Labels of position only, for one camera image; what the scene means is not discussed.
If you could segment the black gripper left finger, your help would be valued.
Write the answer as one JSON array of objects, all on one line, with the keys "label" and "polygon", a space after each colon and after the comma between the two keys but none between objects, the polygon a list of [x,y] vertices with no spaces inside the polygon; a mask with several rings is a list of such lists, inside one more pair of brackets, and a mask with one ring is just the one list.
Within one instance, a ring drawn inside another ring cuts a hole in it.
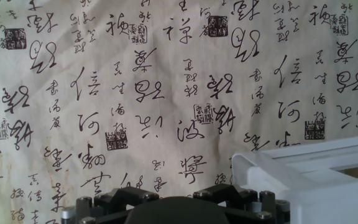
[{"label": "black gripper left finger", "polygon": [[127,206],[153,202],[159,194],[135,187],[114,188],[94,197],[80,196],[72,206],[62,209],[62,224],[124,223],[129,216]]}]

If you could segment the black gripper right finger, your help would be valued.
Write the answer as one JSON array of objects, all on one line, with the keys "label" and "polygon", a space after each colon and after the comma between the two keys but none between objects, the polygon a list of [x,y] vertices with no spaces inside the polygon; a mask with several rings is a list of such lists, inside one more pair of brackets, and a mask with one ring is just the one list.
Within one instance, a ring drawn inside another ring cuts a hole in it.
[{"label": "black gripper right finger", "polygon": [[269,190],[238,191],[233,185],[218,184],[194,192],[193,198],[210,205],[201,210],[218,223],[290,223],[290,202]]}]

